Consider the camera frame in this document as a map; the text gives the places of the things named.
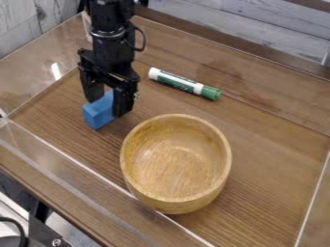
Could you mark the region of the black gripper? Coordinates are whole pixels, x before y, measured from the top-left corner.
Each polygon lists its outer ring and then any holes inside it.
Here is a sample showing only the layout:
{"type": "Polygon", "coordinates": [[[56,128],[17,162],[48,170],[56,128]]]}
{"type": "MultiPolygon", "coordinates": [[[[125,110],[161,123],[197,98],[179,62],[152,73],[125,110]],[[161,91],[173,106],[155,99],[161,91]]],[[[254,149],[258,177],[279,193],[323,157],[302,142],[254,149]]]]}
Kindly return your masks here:
{"type": "Polygon", "coordinates": [[[131,63],[105,68],[96,63],[91,50],[77,50],[80,57],[79,72],[83,92],[88,103],[104,96],[104,85],[113,88],[113,115],[120,118],[132,110],[135,93],[137,92],[139,75],[132,69],[131,63]]]}

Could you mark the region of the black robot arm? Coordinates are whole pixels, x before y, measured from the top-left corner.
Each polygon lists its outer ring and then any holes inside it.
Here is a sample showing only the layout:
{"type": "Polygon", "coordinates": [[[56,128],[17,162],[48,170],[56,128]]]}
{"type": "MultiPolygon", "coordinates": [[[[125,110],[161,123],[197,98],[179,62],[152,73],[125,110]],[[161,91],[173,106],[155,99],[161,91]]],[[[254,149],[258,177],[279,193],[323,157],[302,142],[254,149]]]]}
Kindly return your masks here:
{"type": "Polygon", "coordinates": [[[132,68],[136,52],[145,48],[135,46],[133,0],[85,0],[91,18],[89,35],[92,50],[80,48],[79,71],[83,92],[88,103],[104,96],[104,86],[113,90],[112,113],[121,117],[132,110],[140,77],[132,68]]]}

